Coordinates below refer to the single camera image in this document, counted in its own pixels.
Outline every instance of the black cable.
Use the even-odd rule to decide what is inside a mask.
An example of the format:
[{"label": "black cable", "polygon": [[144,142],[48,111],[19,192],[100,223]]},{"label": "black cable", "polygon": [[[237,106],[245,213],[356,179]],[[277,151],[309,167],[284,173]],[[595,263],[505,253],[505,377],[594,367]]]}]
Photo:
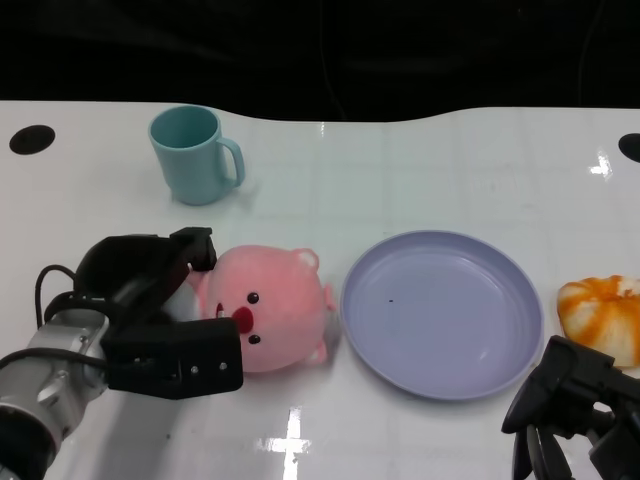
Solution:
[{"label": "black cable", "polygon": [[593,20],[591,20],[591,25],[589,25],[589,29],[587,30],[587,34],[584,37],[584,42],[582,43],[582,52],[580,53],[580,62],[578,63],[578,107],[582,106],[582,84],[583,84],[583,76],[584,76],[584,64],[587,59],[587,51],[589,50],[589,45],[591,44],[591,38],[602,19],[602,13],[604,12],[604,6],[607,3],[607,0],[600,0],[600,4],[598,5],[596,12],[593,15]]},{"label": "black cable", "polygon": [[53,358],[56,360],[67,360],[69,362],[81,363],[95,368],[107,368],[107,362],[105,360],[89,357],[81,353],[70,352],[69,350],[63,350],[61,348],[27,348],[25,350],[18,350],[17,352],[10,353],[0,360],[0,370],[10,363],[23,360],[25,358]]},{"label": "black cable", "polygon": [[327,60],[325,58],[324,53],[324,2],[325,0],[318,0],[320,2],[320,60],[322,62],[322,76],[324,78],[324,86],[329,93],[329,97],[331,98],[331,103],[336,107],[338,113],[340,114],[340,119],[345,122],[347,121],[347,114],[336,95],[336,92],[333,90],[333,86],[331,85],[331,80],[329,79],[329,72],[327,71]]},{"label": "black cable", "polygon": [[45,267],[38,275],[38,279],[36,280],[36,325],[38,326],[38,330],[42,327],[42,282],[44,278],[47,276],[49,272],[62,272],[67,275],[71,280],[76,279],[76,274],[73,273],[72,270],[64,267],[62,265],[49,265]]}]

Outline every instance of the plush toy nose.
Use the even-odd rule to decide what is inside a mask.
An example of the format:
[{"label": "plush toy nose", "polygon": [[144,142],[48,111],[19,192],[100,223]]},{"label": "plush toy nose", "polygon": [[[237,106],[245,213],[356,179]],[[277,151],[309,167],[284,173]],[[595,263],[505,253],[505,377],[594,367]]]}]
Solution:
[{"label": "plush toy nose", "polygon": [[247,307],[240,307],[238,310],[233,312],[231,318],[238,325],[238,331],[240,333],[249,333],[253,330],[253,313]]}]

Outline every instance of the black hole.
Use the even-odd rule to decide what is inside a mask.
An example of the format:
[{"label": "black hole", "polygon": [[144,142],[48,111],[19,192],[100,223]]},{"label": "black hole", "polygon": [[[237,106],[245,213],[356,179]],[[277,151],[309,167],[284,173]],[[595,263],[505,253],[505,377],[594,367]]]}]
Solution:
[{"label": "black hole", "polygon": [[634,162],[640,162],[640,133],[630,133],[625,135],[618,142],[618,148]]},{"label": "black hole", "polygon": [[18,155],[33,155],[43,151],[53,143],[56,132],[46,125],[31,125],[16,133],[9,142],[9,148]]}]

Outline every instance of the cup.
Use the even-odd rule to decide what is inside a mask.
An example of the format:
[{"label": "cup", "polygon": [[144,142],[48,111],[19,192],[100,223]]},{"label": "cup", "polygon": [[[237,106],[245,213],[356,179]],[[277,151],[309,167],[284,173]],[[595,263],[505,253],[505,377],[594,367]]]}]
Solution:
[{"label": "cup", "polygon": [[[173,197],[187,205],[206,205],[227,195],[244,181],[240,147],[222,136],[218,116],[195,105],[171,108],[149,125],[164,179]],[[236,178],[229,178],[223,147],[233,156]]]}]

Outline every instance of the white table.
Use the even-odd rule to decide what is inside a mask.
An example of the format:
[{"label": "white table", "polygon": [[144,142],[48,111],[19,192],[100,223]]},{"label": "white table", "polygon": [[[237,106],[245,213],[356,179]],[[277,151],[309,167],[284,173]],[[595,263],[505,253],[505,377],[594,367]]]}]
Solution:
[{"label": "white table", "polygon": [[[639,274],[640,165],[617,142],[640,130],[640,111],[478,109],[391,124],[219,112],[243,149],[248,180],[219,203],[191,208],[171,201],[146,136],[165,108],[0,104],[1,355],[35,331],[40,269],[75,268],[114,234],[202,225],[213,227],[218,252],[243,243],[312,247],[323,280],[339,292],[379,240],[414,229],[463,232],[531,276],[547,336],[560,332],[562,284]],[[53,127],[55,142],[37,155],[13,154],[9,139],[31,124]],[[65,282],[51,275],[45,304]],[[343,341],[326,368],[251,377],[233,394],[175,403],[108,391],[47,479],[507,480],[513,438],[500,426],[516,390],[467,404],[419,400],[379,380]],[[566,445],[579,480],[598,478],[587,445]]]}]

